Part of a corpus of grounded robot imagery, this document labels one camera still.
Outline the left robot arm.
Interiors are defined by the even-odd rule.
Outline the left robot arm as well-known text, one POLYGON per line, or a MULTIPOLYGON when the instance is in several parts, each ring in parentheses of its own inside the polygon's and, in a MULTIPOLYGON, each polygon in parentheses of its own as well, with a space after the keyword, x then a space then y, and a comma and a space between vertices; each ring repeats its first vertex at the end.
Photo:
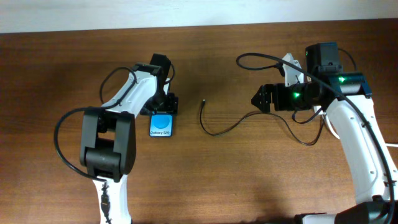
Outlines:
POLYGON ((101 223, 132 223, 127 202, 127 178, 136 160, 136 124, 150 117, 150 136, 169 137, 178 112, 168 76, 174 66, 162 54, 149 63, 127 68, 121 89, 98 111, 83 116, 80 163, 93 176, 101 223))

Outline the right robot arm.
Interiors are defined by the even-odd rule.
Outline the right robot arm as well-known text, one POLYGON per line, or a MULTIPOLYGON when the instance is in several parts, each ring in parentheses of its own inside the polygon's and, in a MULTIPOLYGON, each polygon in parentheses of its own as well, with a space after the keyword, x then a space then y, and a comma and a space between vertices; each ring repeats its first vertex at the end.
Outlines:
POLYGON ((261 86, 251 103, 263 113, 320 106, 340 137, 354 183, 356 205, 337 214, 304 213, 295 223, 397 223, 397 167, 374 114, 361 72, 344 72, 335 42, 310 45, 307 68, 291 55, 278 58, 285 83, 261 86))

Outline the blue Galaxy smartphone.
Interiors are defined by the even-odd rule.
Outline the blue Galaxy smartphone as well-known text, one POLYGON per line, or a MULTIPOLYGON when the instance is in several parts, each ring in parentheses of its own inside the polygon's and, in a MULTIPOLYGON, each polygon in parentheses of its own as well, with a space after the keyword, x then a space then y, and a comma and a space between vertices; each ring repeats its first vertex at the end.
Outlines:
POLYGON ((150 117, 149 136, 169 138, 172 136, 173 116, 171 114, 154 114, 150 117))

